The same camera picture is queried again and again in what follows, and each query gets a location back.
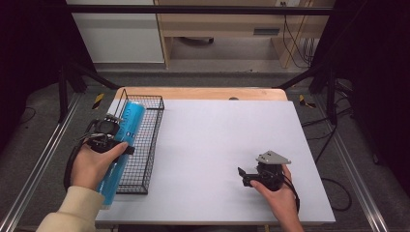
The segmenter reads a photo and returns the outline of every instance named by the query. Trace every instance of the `white table surface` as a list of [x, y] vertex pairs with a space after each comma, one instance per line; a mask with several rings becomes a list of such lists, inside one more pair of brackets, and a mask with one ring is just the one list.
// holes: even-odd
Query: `white table surface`
[[292, 101], [164, 100], [148, 195], [117, 194], [98, 222], [266, 224], [265, 199], [244, 187], [259, 154], [290, 159], [303, 224], [334, 222]]

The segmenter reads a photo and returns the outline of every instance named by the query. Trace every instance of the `aluminum rail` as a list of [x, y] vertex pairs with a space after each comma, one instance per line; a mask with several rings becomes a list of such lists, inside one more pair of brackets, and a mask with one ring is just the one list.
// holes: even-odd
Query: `aluminum rail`
[[354, 13], [352, 10], [334, 8], [182, 5], [43, 5], [42, 9], [89, 14], [348, 15]]
[[[313, 95], [313, 98], [315, 99], [315, 102], [318, 103], [318, 108], [321, 111], [322, 115], [326, 116], [324, 106], [325, 103], [323, 98], [321, 96], [318, 97], [317, 95]], [[331, 123], [329, 121], [326, 122], [328, 122], [327, 126], [331, 131]], [[370, 191], [368, 190], [365, 181], [362, 178], [362, 175], [359, 173], [356, 165], [354, 164], [354, 161], [350, 157], [349, 152], [347, 151], [347, 148], [344, 145], [343, 140], [341, 139], [340, 134], [337, 132], [337, 130], [335, 131], [334, 142], [340, 161], [344, 167], [344, 170], [346, 171], [350, 183], [352, 184], [352, 188], [362, 205], [362, 209], [365, 212], [371, 229], [374, 232], [389, 231], [389, 228], [385, 220], [383, 219], [383, 216], [381, 215], [379, 209], [377, 208], [377, 205], [374, 202], [373, 197], [371, 196]]]
[[51, 135], [50, 139], [48, 140], [47, 145], [45, 146], [42, 154], [39, 157], [39, 160], [33, 168], [33, 171], [31, 172], [26, 183], [24, 184], [24, 187], [21, 189], [20, 194], [15, 200], [15, 203], [1, 221], [0, 232], [11, 232], [15, 230], [18, 221], [24, 213], [25, 208], [27, 207], [37, 185], [40, 182], [40, 179], [42, 178], [45, 172], [45, 169], [48, 166], [49, 161], [54, 155], [55, 149], [60, 143], [61, 137], [66, 131], [66, 128], [70, 123], [73, 114], [75, 113], [76, 107], [80, 99], [81, 94], [73, 95], [73, 99], [71, 100], [69, 106], [69, 112], [65, 120], [57, 125], [53, 135]]

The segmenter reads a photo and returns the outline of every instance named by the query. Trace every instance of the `human hand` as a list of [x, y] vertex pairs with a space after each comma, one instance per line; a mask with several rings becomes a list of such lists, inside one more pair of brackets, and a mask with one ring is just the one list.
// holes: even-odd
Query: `human hand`
[[[285, 164], [282, 165], [283, 174], [292, 181], [292, 176]], [[250, 184], [268, 201], [271, 210], [284, 231], [304, 231], [298, 218], [295, 195], [288, 185], [282, 185], [277, 191], [270, 191], [257, 181]]]
[[124, 153], [127, 146], [127, 142], [122, 142], [100, 154], [87, 144], [82, 145], [73, 163], [72, 185], [96, 190], [109, 165]]

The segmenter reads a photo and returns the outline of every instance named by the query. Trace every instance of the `sleeve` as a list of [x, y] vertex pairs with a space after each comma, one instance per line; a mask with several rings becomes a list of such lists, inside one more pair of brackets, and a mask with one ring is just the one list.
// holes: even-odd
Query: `sleeve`
[[56, 213], [48, 214], [37, 231], [95, 231], [95, 219], [102, 203], [103, 196], [96, 191], [69, 187], [60, 209]]

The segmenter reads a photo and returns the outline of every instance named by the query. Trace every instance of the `black wire basket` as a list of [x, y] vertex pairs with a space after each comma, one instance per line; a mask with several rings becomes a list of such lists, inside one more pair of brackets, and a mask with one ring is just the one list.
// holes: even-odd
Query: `black wire basket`
[[148, 194], [157, 136], [164, 110], [163, 100], [161, 96], [128, 95], [128, 101], [144, 104], [146, 111], [132, 145], [135, 151], [129, 157], [117, 193]]

